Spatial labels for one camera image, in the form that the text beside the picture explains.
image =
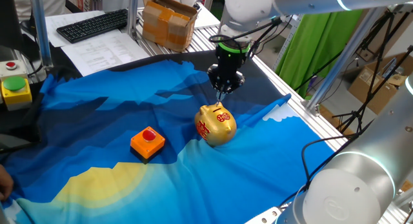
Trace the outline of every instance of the gold piggy bank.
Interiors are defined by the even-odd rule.
[[[198,134],[211,147],[228,143],[237,132],[234,117],[222,103],[202,106],[195,115],[195,126]]]

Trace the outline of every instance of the green curtain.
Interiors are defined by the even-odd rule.
[[[297,88],[314,71],[331,60],[351,37],[362,10],[336,12],[331,14],[304,15],[276,74],[290,87]],[[335,62],[331,63],[319,76],[325,77]],[[305,97],[308,83],[298,92]]]

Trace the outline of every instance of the piggy bank ear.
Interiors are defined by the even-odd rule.
[[[203,105],[201,108],[199,108],[199,114],[204,115],[205,112],[207,111],[207,106]]]

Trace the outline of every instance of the blue cloth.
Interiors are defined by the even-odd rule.
[[[266,79],[247,83],[260,91]],[[237,134],[211,148],[194,116],[216,94],[192,63],[50,76],[41,92],[43,142],[4,164],[16,187],[6,212],[20,223],[244,223],[304,184],[301,149],[319,139],[286,104],[290,95],[268,101],[240,88],[223,102]],[[143,165],[129,146],[147,126],[166,143]],[[309,169],[331,153],[311,146]]]

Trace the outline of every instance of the person's hand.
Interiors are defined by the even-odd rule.
[[[6,169],[0,165],[0,200],[6,201],[13,191],[14,181]]]

